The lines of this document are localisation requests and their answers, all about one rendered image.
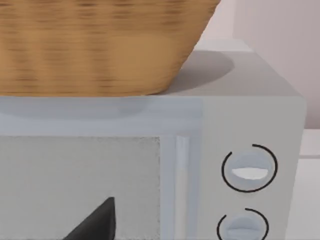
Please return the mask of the pale microwave knob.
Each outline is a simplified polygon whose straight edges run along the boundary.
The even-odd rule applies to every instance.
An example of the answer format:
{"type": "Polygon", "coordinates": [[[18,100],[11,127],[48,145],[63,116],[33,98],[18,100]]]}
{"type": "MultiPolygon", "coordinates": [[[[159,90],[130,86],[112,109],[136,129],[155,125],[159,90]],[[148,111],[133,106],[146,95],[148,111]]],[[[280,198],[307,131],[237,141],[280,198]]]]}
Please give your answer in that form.
{"type": "Polygon", "coordinates": [[[262,240],[264,234],[264,222],[254,215],[234,217],[223,227],[224,240],[262,240]]]}
{"type": "Polygon", "coordinates": [[[226,161],[224,170],[233,187],[251,191],[269,182],[274,172],[274,161],[264,150],[246,150],[233,153],[226,161]]]}

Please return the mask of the pale microwave oven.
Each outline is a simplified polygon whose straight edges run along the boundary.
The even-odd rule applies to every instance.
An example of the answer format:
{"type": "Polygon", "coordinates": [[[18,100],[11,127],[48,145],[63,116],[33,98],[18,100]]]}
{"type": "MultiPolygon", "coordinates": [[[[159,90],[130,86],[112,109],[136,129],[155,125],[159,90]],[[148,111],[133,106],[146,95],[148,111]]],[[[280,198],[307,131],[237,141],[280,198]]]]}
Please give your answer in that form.
{"type": "Polygon", "coordinates": [[[170,88],[149,96],[197,97],[203,104],[190,240],[225,240],[225,223],[247,215],[263,221],[261,240],[284,240],[307,111],[303,97],[237,40],[199,43],[170,88]],[[228,182],[226,162],[253,149],[270,154],[273,174],[258,189],[240,190],[228,182]]]}

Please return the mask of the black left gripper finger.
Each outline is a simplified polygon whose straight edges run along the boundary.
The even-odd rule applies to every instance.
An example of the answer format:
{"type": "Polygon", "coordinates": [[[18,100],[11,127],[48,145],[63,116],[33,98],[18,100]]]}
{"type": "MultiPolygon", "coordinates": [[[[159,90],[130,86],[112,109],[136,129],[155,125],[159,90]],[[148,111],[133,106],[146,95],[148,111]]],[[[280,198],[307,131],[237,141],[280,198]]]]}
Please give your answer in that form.
{"type": "Polygon", "coordinates": [[[115,240],[115,198],[108,197],[62,240],[115,240]]]}

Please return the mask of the woven wicker basket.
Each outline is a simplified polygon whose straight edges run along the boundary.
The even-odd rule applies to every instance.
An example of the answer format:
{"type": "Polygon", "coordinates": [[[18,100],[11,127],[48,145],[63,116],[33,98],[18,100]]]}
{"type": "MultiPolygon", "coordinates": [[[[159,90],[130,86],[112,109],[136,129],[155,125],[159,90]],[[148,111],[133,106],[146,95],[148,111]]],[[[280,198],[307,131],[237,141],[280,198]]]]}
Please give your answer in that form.
{"type": "Polygon", "coordinates": [[[221,0],[0,0],[0,96],[169,88],[221,0]]]}

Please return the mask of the pale microwave door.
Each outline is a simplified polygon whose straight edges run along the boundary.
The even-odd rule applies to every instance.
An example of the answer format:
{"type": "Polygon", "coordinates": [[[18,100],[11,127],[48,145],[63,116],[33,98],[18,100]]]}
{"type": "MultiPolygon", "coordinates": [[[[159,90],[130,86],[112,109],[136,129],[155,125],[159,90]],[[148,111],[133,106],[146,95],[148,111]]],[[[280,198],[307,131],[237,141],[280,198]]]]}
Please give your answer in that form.
{"type": "Polygon", "coordinates": [[[202,119],[198,97],[0,97],[0,240],[63,240],[108,197],[119,239],[175,240],[178,136],[190,240],[202,119]]]}

